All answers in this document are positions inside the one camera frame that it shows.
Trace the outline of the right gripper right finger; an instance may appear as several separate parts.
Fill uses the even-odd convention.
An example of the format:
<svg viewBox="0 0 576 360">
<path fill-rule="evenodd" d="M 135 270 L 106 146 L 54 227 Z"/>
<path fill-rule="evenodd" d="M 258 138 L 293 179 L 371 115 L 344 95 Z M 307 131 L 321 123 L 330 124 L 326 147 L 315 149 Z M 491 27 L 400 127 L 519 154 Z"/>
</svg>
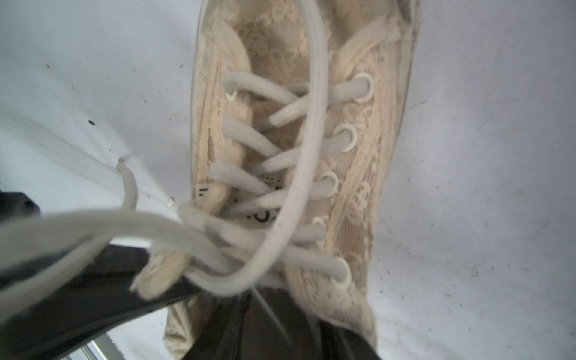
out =
<svg viewBox="0 0 576 360">
<path fill-rule="evenodd" d="M 316 320 L 319 330 L 319 349 L 316 359 L 321 360 L 381 360 L 373 347 L 359 334 Z"/>
</svg>

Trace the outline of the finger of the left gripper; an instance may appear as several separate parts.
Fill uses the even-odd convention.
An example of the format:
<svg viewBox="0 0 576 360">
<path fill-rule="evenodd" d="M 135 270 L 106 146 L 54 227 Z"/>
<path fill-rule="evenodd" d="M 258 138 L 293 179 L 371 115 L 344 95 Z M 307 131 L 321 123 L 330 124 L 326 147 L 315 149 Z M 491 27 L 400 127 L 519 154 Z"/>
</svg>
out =
<svg viewBox="0 0 576 360">
<path fill-rule="evenodd" d="M 63 288 L 1 324 L 1 358 L 60 359 L 117 326 L 198 293 L 185 280 L 153 300 L 131 292 L 148 258 L 143 248 L 108 246 Z"/>
</svg>

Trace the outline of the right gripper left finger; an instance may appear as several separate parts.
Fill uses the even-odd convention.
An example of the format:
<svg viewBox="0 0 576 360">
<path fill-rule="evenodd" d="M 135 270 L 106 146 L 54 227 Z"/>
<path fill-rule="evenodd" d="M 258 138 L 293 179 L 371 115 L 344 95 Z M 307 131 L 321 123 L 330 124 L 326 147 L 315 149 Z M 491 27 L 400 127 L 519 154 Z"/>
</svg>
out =
<svg viewBox="0 0 576 360">
<path fill-rule="evenodd" d="M 244 318 L 250 302 L 249 293 L 222 300 L 198 340 L 182 359 L 241 359 Z"/>
</svg>

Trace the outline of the beige lace-up shoe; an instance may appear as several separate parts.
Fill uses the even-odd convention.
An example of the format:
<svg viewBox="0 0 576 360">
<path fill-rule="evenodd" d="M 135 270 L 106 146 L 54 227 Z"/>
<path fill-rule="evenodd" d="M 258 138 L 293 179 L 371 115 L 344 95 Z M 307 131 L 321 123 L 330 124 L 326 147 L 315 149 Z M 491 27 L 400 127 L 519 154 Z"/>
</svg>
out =
<svg viewBox="0 0 576 360">
<path fill-rule="evenodd" d="M 377 351 L 366 296 L 419 1 L 3 1 L 1 324 L 108 246 L 182 359 L 249 293 L 241 359 Z"/>
</svg>

